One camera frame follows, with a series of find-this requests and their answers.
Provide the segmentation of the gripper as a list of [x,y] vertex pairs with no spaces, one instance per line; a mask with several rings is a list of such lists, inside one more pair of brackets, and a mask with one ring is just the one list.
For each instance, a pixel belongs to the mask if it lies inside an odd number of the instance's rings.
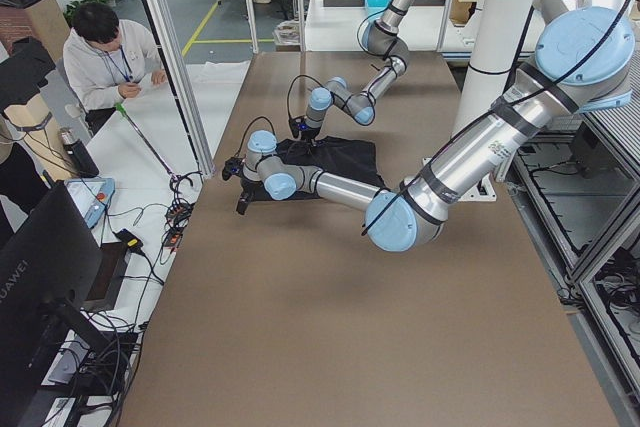
[[255,192],[258,190],[258,183],[246,178],[241,180],[242,193],[236,205],[236,212],[244,215],[249,206],[249,200],[255,198]]
[[320,133],[320,129],[319,128],[312,128],[309,126],[306,126],[303,130],[302,130],[302,140],[309,142],[309,150],[311,153],[315,153],[316,152],[316,143],[315,143],[315,139],[317,138],[317,136]]

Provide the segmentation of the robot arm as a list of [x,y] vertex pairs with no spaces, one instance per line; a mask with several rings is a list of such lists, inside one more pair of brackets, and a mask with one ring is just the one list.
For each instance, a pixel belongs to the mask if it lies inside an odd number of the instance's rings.
[[[339,77],[315,88],[306,113],[289,122],[294,137],[313,142],[331,107],[363,126],[374,121],[378,98],[408,67],[409,50],[398,31],[413,1],[391,0],[363,35],[364,50],[385,63],[379,73],[359,93]],[[552,119],[630,101],[627,75],[635,39],[626,13],[632,1],[532,0],[545,27],[513,85],[396,190],[317,166],[287,164],[274,134],[253,132],[246,156],[227,161],[223,171],[241,181],[237,211],[246,211],[257,190],[273,200],[305,192],[362,210],[364,234],[383,250],[402,252],[435,239],[449,208]]]
[[351,92],[341,77],[334,77],[314,88],[306,113],[289,118],[294,138],[312,143],[319,135],[331,106],[339,108],[359,125],[368,126],[374,121],[377,101],[397,78],[404,75],[410,64],[409,48],[398,33],[413,2],[390,0],[378,18],[366,21],[367,27],[358,40],[364,52],[384,62],[383,67],[358,93]]

